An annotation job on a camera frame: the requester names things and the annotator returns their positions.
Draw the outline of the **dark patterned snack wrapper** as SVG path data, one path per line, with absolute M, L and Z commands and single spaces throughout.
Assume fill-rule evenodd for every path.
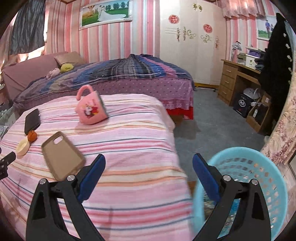
M 204 194 L 203 201 L 204 201 L 205 220 L 207 220 L 211 215 L 212 211 L 214 210 L 216 206 L 216 202 L 211 200 L 206 193 Z M 240 204 L 240 199 L 235 199 L 233 201 L 230 212 L 227 216 L 224 226 L 222 227 L 221 232 L 218 235 L 218 238 L 221 238 L 230 232 L 230 228 L 233 225 L 239 204 Z

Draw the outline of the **blue plastic trash basket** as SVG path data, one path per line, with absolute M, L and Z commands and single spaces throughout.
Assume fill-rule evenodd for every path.
M 193 156 L 194 240 L 275 240 L 287 212 L 287 188 L 277 166 L 246 147 L 210 161 Z

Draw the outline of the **black smartphone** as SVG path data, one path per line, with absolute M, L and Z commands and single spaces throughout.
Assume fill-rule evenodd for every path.
M 35 131 L 41 124 L 40 112 L 38 109 L 34 109 L 25 118 L 25 135 L 28 135 L 30 131 Z

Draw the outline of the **brown phone case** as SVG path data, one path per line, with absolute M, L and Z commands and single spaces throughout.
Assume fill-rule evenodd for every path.
M 49 170 L 57 181 L 76 175 L 86 162 L 84 155 L 61 131 L 44 141 L 41 149 Z

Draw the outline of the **floral curtain right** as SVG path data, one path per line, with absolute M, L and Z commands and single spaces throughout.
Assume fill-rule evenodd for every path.
M 287 164 L 295 153 L 296 134 L 296 80 L 292 76 L 287 100 L 271 136 L 261 149 L 275 164 Z

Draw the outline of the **purple bed with blanket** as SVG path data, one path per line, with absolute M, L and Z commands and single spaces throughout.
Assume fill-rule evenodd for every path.
M 100 95 L 146 94 L 158 99 L 170 116 L 193 119 L 194 82 L 183 68 L 152 55 L 130 54 L 127 58 L 74 66 L 47 79 L 49 71 L 61 68 L 54 57 L 65 53 L 42 55 L 2 70 L 8 96 L 19 112 L 76 95 L 80 87 L 91 85 Z

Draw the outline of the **pink cartoon mug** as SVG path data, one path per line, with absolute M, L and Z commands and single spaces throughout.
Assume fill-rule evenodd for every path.
M 91 85 L 83 85 L 77 92 L 76 100 L 78 104 L 75 112 L 78 114 L 81 124 L 93 125 L 108 118 L 100 95 Z

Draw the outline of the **pink plush toy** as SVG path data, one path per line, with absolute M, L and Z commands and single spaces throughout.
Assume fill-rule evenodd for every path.
M 48 74 L 46 75 L 46 78 L 51 79 L 51 78 L 58 76 L 59 74 L 60 74 L 60 69 L 55 68 L 55 69 L 48 72 Z

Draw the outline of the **wooden desk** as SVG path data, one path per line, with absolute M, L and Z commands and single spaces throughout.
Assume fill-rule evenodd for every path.
M 259 71 L 223 60 L 223 68 L 218 98 L 228 106 L 234 106 L 237 93 L 243 93 L 253 99 L 246 122 L 257 133 L 263 133 L 270 122 L 271 97 L 261 89 L 258 81 Z

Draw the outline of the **pink striped bed cover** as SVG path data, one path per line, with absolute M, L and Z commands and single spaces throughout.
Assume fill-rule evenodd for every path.
M 175 149 L 174 123 L 163 105 L 143 94 L 102 97 L 108 119 L 87 126 L 65 96 L 39 105 L 38 138 L 1 180 L 1 207 L 24 237 L 29 207 L 40 179 L 53 181 L 41 146 L 62 132 L 91 164 L 106 168 L 83 206 L 105 240 L 192 240 L 192 200 Z

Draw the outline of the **yellow plush toy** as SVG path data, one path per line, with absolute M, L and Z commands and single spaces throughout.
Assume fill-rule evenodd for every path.
M 71 63 L 64 63 L 61 65 L 60 73 L 66 73 L 73 70 L 74 66 Z

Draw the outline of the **black box under desk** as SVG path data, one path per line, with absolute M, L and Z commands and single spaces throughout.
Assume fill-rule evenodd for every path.
M 243 118 L 247 118 L 251 109 L 253 99 L 249 98 L 243 93 L 237 93 L 234 99 L 233 110 L 239 113 Z

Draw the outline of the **brown pillow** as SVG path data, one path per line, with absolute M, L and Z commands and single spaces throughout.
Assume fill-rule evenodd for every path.
M 63 64 L 72 64 L 73 66 L 78 66 L 86 63 L 76 51 L 57 55 L 54 58 L 59 66 L 62 66 Z

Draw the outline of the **dark window cloth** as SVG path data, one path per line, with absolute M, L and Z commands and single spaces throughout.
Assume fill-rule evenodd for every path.
M 45 45 L 46 2 L 27 1 L 18 11 L 10 41 L 10 55 L 27 54 Z

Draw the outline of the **black hanging coat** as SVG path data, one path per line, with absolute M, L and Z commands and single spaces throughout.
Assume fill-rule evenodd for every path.
M 259 83 L 271 97 L 271 116 L 278 120 L 290 89 L 293 69 L 293 40 L 287 20 L 276 14 L 277 23 L 269 39 Z

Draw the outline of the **white printer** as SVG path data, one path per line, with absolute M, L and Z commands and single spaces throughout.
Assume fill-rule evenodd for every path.
M 246 47 L 247 53 L 245 54 L 245 66 L 255 69 L 257 63 L 256 59 L 261 57 L 261 50 L 253 47 Z

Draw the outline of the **framed wedding photo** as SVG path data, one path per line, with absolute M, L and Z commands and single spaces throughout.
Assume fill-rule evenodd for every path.
M 133 1 L 98 1 L 80 8 L 79 30 L 132 21 Z

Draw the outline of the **desk lamp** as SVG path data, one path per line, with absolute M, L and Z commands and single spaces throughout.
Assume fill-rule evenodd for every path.
M 234 55 L 235 51 L 241 51 L 241 43 L 239 41 L 236 41 L 235 43 L 232 44 L 232 52 L 231 52 L 231 61 L 234 61 Z

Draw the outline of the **small framed photo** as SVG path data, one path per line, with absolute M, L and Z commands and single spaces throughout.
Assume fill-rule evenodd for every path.
M 256 20 L 257 39 L 268 41 L 277 23 L 276 16 L 260 16 Z

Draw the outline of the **white wardrobe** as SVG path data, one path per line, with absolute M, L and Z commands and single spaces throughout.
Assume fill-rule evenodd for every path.
M 187 70 L 197 86 L 219 86 L 226 19 L 209 1 L 161 1 L 160 58 Z

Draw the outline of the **pink window curtain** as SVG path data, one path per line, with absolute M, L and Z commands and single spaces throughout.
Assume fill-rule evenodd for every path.
M 223 16 L 231 19 L 232 17 L 265 16 L 262 1 L 258 0 L 221 0 Z

